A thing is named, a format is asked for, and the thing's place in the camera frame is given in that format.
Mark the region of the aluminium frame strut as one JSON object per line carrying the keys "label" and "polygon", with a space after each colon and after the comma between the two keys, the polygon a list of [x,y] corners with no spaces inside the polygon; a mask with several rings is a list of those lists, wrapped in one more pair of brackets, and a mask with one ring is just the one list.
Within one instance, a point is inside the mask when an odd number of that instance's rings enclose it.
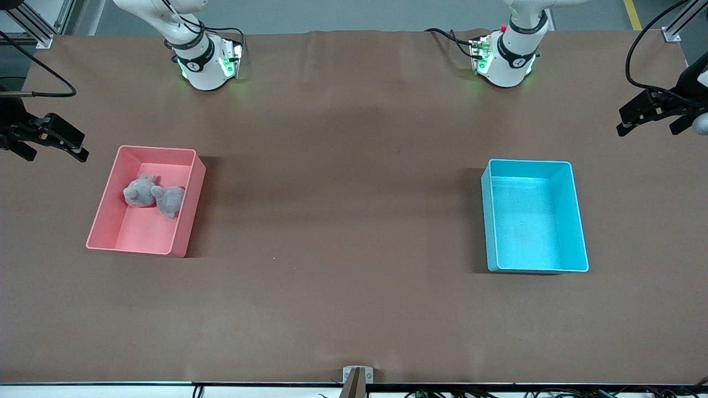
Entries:
{"label": "aluminium frame strut", "polygon": [[0,0],[0,30],[15,42],[48,49],[66,33],[77,0]]}
{"label": "aluminium frame strut", "polygon": [[708,0],[685,0],[680,3],[681,10],[672,17],[670,22],[662,26],[662,34],[666,43],[680,42],[680,31],[685,28],[701,12],[708,10]]}

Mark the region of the brown table cover sheet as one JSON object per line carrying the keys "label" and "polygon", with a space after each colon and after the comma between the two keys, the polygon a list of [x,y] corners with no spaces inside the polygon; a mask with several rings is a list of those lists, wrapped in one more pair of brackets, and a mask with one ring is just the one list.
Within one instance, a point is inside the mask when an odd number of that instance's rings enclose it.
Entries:
{"label": "brown table cover sheet", "polygon": [[[420,32],[254,35],[200,92],[157,37],[59,37],[31,98],[88,161],[0,151],[0,381],[692,384],[708,376],[708,138],[624,138],[634,31],[554,31],[489,86]],[[87,249],[123,145],[206,166],[184,259]],[[492,159],[573,166],[589,272],[491,274]]]}

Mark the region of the white table edge rail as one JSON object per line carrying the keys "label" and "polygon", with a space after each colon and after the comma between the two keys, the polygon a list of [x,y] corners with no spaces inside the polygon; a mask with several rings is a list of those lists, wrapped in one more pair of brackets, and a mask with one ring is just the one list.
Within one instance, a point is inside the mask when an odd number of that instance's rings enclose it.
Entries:
{"label": "white table edge rail", "polygon": [[[342,382],[0,383],[0,398],[339,398]],[[368,398],[708,398],[695,384],[373,383]]]}

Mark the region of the grey plush toy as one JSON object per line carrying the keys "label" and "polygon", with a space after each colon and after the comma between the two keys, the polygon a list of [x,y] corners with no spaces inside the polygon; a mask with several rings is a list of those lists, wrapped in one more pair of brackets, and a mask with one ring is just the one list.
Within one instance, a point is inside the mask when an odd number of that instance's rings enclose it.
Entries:
{"label": "grey plush toy", "polygon": [[155,175],[141,174],[122,190],[124,201],[132,207],[151,207],[156,204],[152,188],[156,186]]}
{"label": "grey plush toy", "polygon": [[150,189],[152,196],[155,199],[157,209],[167,217],[167,219],[175,219],[179,214],[180,207],[184,200],[185,189],[179,186],[162,188],[154,185]]}

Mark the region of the pink plastic box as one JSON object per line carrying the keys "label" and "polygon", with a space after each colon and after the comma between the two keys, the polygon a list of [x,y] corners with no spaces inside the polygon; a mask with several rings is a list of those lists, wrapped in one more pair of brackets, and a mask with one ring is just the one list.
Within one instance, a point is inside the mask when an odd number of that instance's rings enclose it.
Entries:
{"label": "pink plastic box", "polygon": [[[184,257],[205,174],[205,164],[194,149],[120,146],[86,247],[100,251]],[[184,198],[173,219],[162,214],[156,204],[135,207],[126,203],[122,191],[141,175],[155,176],[155,184],[162,188],[177,186],[184,189]]]}

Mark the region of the metal base connector plate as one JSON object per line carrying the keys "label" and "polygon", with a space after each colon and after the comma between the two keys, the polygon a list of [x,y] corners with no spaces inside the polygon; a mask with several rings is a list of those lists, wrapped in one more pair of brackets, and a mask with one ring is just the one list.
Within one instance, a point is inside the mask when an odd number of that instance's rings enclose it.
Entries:
{"label": "metal base connector plate", "polygon": [[221,38],[219,64],[226,78],[237,78],[243,55],[243,44],[227,38]]}
{"label": "metal base connector plate", "polygon": [[471,65],[475,70],[475,75],[487,75],[494,60],[491,34],[468,41],[470,49]]}

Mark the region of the blue plastic box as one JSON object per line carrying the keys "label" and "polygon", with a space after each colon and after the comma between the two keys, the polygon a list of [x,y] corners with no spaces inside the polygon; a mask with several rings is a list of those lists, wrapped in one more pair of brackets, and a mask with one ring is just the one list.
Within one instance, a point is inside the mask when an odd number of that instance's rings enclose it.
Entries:
{"label": "blue plastic box", "polygon": [[491,159],[481,176],[481,201],[490,272],[584,274],[589,270],[569,162]]}

